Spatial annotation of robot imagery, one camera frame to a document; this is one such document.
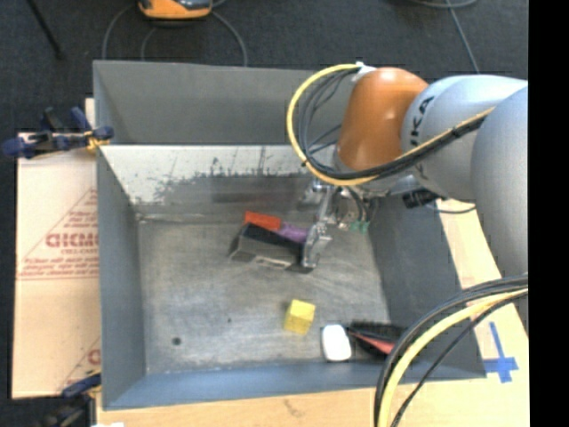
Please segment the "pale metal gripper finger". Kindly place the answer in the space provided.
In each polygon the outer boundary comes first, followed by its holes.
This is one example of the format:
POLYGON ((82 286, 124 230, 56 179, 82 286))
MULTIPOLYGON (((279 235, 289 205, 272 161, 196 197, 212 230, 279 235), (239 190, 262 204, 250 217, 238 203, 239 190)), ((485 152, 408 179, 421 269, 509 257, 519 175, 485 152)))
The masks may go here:
POLYGON ((315 224, 313 227, 312 256, 320 255, 332 241, 333 238, 328 234, 326 226, 315 224))
POLYGON ((314 269, 320 257, 319 244, 321 237, 318 234, 308 235, 302 248, 301 265, 306 269, 314 269))

